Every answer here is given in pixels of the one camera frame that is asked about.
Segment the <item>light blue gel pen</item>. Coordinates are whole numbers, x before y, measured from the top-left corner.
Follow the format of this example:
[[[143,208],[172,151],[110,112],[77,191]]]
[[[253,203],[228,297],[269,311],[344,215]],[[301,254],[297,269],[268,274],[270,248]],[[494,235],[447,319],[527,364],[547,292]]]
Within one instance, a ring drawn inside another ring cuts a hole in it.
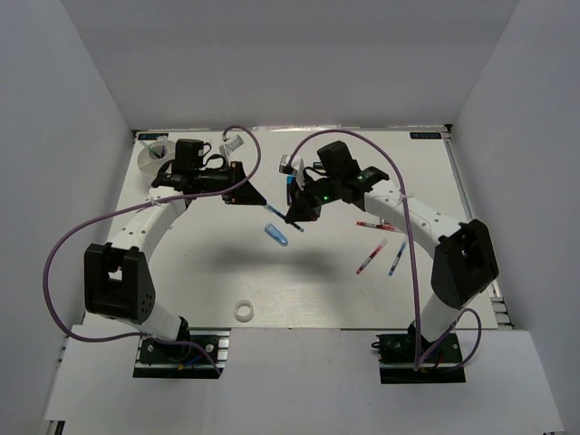
[[[296,224],[295,222],[287,222],[286,221],[286,216],[284,213],[282,213],[280,210],[278,210],[277,208],[274,208],[272,205],[270,204],[265,204],[264,205],[264,209],[266,209],[267,211],[273,213],[274,215],[276,215],[278,218],[281,218],[287,225],[290,225],[291,227],[293,227],[294,229],[300,231],[301,233],[305,232],[305,229],[301,226],[299,226],[298,224]]]

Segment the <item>red gel pen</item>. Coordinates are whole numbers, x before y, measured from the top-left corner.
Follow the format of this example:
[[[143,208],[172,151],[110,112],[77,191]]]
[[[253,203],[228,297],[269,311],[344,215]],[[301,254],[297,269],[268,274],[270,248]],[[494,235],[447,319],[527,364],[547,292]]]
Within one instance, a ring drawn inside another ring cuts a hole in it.
[[[370,222],[365,222],[365,221],[357,221],[356,225],[358,227],[379,229],[379,230],[389,231],[389,232],[399,232],[399,229],[397,229],[393,225],[387,224],[387,223],[370,223]]]

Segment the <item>green gel pen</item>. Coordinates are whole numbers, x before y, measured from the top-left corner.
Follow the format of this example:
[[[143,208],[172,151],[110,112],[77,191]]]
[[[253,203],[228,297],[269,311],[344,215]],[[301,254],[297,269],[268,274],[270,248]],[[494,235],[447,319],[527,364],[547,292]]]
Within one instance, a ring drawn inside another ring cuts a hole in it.
[[[161,156],[149,145],[148,142],[140,140],[139,144],[149,153],[151,159],[160,159]]]

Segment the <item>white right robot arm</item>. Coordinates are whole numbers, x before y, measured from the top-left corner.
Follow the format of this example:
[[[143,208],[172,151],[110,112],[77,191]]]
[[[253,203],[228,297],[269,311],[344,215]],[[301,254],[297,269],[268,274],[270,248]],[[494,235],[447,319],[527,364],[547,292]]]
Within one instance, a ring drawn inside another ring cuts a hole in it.
[[[442,349],[440,337],[459,313],[498,277],[498,263],[488,227],[473,219],[463,223],[403,195],[399,184],[375,167],[359,166],[342,141],[317,151],[322,175],[313,179],[301,157],[284,155],[281,172],[294,177],[287,191],[289,223],[314,222],[323,206],[341,200],[385,220],[411,245],[419,245],[431,258],[432,295],[412,323],[411,354],[427,362]]]

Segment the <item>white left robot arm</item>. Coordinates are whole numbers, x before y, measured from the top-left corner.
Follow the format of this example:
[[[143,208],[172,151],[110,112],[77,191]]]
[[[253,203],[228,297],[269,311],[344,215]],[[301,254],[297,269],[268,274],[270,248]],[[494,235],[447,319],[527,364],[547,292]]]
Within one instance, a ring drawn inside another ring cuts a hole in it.
[[[266,204],[247,181],[242,162],[230,157],[242,144],[239,136],[223,138],[214,156],[221,164],[211,168],[206,142],[178,140],[173,159],[159,168],[151,183],[145,207],[105,244],[92,244],[84,253],[86,310],[160,339],[160,350],[173,362],[189,356],[192,342],[186,320],[158,302],[149,261],[196,195],[218,194],[228,205]]]

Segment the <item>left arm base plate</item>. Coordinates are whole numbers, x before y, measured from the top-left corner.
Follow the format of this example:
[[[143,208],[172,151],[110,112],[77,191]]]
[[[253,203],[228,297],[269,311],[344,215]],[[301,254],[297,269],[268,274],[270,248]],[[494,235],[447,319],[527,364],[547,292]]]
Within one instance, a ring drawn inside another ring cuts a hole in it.
[[[228,330],[190,330],[190,341],[200,346],[217,366],[225,369],[229,347]],[[165,345],[154,340],[139,343],[132,376],[137,379],[207,379],[217,380],[220,374],[196,347]]]

